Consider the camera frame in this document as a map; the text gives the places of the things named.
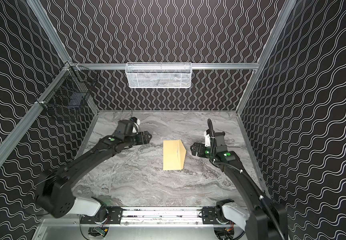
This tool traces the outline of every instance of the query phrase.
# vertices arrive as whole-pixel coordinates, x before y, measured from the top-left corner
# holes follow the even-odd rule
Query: metal basket
[[[88,68],[72,66],[41,106],[56,120],[76,120],[89,99],[98,74]]]
[[[192,63],[126,64],[130,88],[189,88],[192,85]]]

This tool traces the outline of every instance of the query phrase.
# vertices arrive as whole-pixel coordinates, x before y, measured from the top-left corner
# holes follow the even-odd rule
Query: patterned wall
[[[41,0],[74,62],[257,62],[284,0]]]
[[[346,1],[297,1],[242,119],[291,239],[346,239]]]
[[[0,143],[63,64],[24,0],[0,0]]]
[[[235,110],[252,70],[193,71],[190,88],[129,88],[124,71],[100,71],[92,96],[99,109]]]
[[[86,107],[81,120],[55,121],[45,110],[0,168],[0,239],[30,240],[44,211],[34,204],[34,191],[43,170],[72,161],[93,114]]]

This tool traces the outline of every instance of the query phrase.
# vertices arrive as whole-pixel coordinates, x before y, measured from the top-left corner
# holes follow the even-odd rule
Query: gray marble tabletop
[[[212,206],[219,200],[233,199],[246,204],[230,180],[207,159],[191,155],[194,142],[204,142],[207,119],[216,132],[226,132],[230,151],[240,157],[245,169],[258,185],[234,112],[133,112],[141,120],[141,130],[153,137],[148,145],[134,146],[101,163],[74,187],[79,196],[94,196],[108,205],[119,206]],[[100,112],[90,136],[87,151],[100,138],[113,133],[130,111]],[[186,148],[182,170],[162,170],[163,140],[181,139]]]

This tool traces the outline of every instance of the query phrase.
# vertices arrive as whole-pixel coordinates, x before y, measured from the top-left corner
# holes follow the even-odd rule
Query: white mesh basket
[[[127,63],[130,88],[189,88],[192,63]]]

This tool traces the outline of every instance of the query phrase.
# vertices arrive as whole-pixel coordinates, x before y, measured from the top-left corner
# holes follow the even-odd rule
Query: robotic arm
[[[246,172],[240,158],[234,151],[228,151],[225,132],[214,132],[208,119],[209,129],[204,133],[205,144],[194,143],[192,155],[208,158],[209,161],[233,182],[246,202],[248,212],[238,207],[232,200],[219,201],[215,207],[217,221],[233,221],[245,230],[249,240],[286,240],[287,212],[284,206],[274,204]]]
[[[112,135],[108,135],[88,152],[55,171],[42,172],[36,190],[36,203],[55,218],[65,214],[94,216],[96,222],[106,219],[106,205],[92,199],[75,197],[72,187],[103,161],[134,145],[148,144],[151,134],[140,131],[137,118],[120,120]]]

